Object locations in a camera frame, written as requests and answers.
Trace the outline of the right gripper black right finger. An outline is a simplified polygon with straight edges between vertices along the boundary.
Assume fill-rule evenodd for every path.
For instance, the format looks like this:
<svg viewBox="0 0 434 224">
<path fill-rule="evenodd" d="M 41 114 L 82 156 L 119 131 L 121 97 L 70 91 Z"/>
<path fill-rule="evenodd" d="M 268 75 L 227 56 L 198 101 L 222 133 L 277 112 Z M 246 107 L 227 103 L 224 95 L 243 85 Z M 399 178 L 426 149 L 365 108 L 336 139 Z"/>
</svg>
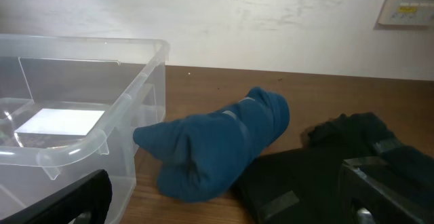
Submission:
<svg viewBox="0 0 434 224">
<path fill-rule="evenodd" d="M 433 223 L 433 190 L 378 157 L 344 160 L 338 196 L 343 223 Z"/>
</svg>

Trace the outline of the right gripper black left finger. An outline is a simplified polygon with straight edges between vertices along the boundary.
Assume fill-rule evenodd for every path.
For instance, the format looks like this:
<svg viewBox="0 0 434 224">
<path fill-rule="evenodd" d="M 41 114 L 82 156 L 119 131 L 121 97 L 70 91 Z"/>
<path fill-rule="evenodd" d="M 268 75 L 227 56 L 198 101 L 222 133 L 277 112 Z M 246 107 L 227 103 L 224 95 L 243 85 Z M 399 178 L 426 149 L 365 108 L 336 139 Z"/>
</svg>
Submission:
<svg viewBox="0 0 434 224">
<path fill-rule="evenodd" d="M 112 196 L 108 172 L 96 170 L 1 220 L 1 224 L 104 224 Z"/>
</svg>

